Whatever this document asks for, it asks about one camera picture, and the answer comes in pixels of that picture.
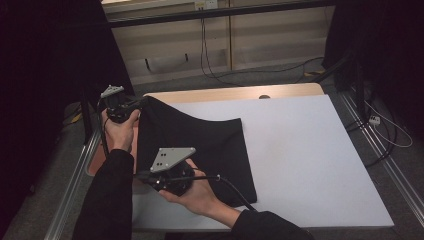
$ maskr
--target black curtain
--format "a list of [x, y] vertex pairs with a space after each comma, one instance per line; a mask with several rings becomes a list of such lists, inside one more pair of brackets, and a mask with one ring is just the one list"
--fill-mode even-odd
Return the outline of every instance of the black curtain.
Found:
[[111, 30], [68, 27], [104, 21], [98, 0], [0, 0], [0, 236], [48, 164], [65, 106], [82, 89], [96, 104], [109, 84], [133, 94]]
[[424, 138], [424, 18], [418, 1], [372, 0], [337, 4], [328, 34], [323, 66], [331, 67], [343, 56], [355, 57], [335, 73], [339, 90], [355, 81], [356, 63], [364, 80], [374, 85], [408, 128]]

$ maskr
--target person's right hand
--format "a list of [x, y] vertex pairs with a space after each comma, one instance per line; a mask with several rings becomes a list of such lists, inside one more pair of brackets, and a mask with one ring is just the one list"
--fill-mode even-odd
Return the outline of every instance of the person's right hand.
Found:
[[129, 151], [134, 138], [134, 122], [138, 120], [139, 115], [140, 110], [134, 110], [127, 121], [119, 124], [108, 119], [106, 110], [102, 112], [103, 125], [105, 125], [106, 133], [112, 140], [112, 149]]
[[[198, 176], [206, 176], [204, 172], [197, 170], [197, 166], [191, 159], [186, 162], [194, 169], [194, 174]], [[168, 202], [178, 203], [186, 207], [193, 213], [205, 215], [208, 210], [213, 208], [219, 202], [213, 193], [208, 180], [194, 180], [192, 186], [181, 197], [174, 195], [166, 190], [159, 191]]]
[[[186, 162], [197, 169], [191, 159], [187, 159]], [[200, 170], [194, 170], [194, 173], [196, 177], [205, 176], [205, 173]], [[240, 211], [227, 206], [215, 196], [208, 180], [194, 180], [191, 188], [181, 197], [166, 190], [160, 190], [159, 194], [168, 202], [181, 204], [195, 214], [210, 217], [230, 228], [240, 215]]]

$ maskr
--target white table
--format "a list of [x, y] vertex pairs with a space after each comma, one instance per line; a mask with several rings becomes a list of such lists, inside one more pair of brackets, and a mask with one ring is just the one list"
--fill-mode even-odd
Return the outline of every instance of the white table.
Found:
[[[206, 120], [242, 119], [258, 211], [305, 228], [393, 226], [328, 96], [171, 106]], [[228, 230], [166, 202], [149, 186], [133, 190], [136, 230]]]

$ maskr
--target black sleeve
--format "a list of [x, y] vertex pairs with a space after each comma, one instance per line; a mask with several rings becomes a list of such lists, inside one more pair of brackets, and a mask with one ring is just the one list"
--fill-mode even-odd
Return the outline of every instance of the black sleeve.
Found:
[[231, 230], [245, 240], [313, 240], [312, 235], [272, 212], [244, 210]]
[[131, 239], [134, 158], [110, 152], [85, 196], [73, 239]]

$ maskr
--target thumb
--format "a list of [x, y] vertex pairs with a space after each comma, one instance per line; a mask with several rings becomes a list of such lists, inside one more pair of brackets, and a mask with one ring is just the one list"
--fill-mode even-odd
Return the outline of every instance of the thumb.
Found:
[[139, 115], [140, 115], [140, 110], [136, 109], [131, 113], [130, 118], [128, 120], [130, 120], [131, 122], [135, 122], [137, 121]]

